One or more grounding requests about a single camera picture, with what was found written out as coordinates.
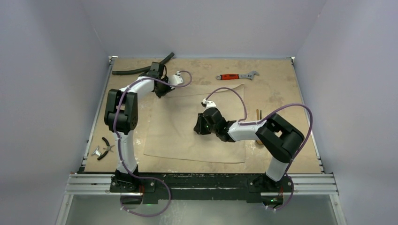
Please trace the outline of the beige cloth napkin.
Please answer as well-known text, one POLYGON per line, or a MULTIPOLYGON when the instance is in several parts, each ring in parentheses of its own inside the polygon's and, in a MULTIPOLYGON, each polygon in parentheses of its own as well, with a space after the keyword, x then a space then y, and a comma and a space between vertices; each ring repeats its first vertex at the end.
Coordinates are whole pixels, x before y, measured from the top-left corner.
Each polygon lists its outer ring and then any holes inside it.
POLYGON ((161 98, 154 98, 149 120, 144 154, 148 156, 184 159, 212 163, 243 163, 245 142, 223 142, 210 131, 210 125, 200 116, 201 102, 215 102, 227 121, 244 117, 241 98, 244 85, 227 86, 213 93, 216 85, 192 85, 178 88, 161 98))

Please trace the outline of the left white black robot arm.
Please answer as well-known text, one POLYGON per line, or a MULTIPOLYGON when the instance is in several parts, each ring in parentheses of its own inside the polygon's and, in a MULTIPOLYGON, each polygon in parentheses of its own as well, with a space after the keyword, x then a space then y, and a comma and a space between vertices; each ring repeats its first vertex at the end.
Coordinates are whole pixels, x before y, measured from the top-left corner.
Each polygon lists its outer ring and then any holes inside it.
POLYGON ((184 80, 179 73, 167 75, 163 63, 153 62, 149 70, 142 72, 131 84, 120 89, 110 89, 107 94, 104 122, 115 137, 119 162, 115 171, 116 182, 129 192, 140 185, 132 137, 138 124, 138 101, 149 93, 163 97, 184 80))

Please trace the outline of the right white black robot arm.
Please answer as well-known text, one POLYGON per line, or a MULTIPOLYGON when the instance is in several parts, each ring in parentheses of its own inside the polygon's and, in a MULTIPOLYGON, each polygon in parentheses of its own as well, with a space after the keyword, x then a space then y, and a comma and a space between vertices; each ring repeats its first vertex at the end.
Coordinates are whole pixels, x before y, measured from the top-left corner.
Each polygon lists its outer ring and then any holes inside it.
POLYGON ((266 189, 274 191, 281 186, 283 176, 311 134, 308 131, 304 135, 278 114, 292 106, 293 104, 284 105, 261 120, 246 123, 227 121, 218 108, 208 107, 198 114, 193 130, 198 135, 215 134, 223 142, 261 141, 272 156, 263 184, 266 189))

